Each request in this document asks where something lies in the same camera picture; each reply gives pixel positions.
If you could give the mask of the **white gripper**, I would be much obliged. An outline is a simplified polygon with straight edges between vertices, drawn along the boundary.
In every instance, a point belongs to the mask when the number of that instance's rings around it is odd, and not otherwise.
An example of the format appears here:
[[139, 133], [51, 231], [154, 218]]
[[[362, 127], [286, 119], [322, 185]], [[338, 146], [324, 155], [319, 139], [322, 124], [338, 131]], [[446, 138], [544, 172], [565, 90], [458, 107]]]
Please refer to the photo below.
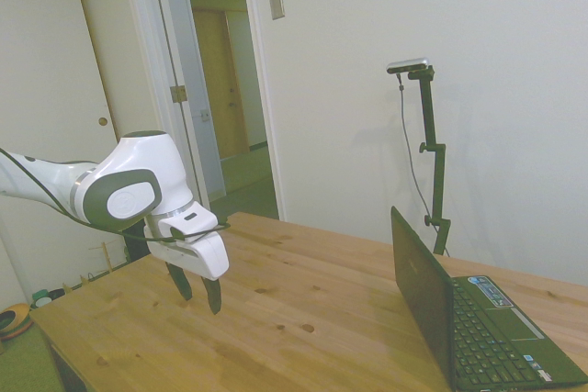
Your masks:
[[211, 230], [211, 225], [165, 225], [169, 227], [166, 236], [172, 236], [173, 230], [178, 230], [186, 238], [181, 241], [174, 239], [172, 242], [150, 241], [155, 238], [155, 232], [146, 225], [144, 227], [145, 239], [151, 254], [166, 261], [166, 268], [181, 297], [188, 301], [193, 297], [192, 287], [187, 280], [185, 270], [203, 276], [203, 286], [207, 292], [207, 299], [211, 312], [216, 315], [221, 311], [221, 283], [218, 279], [229, 269], [229, 259], [222, 237], [217, 231], [205, 233]]

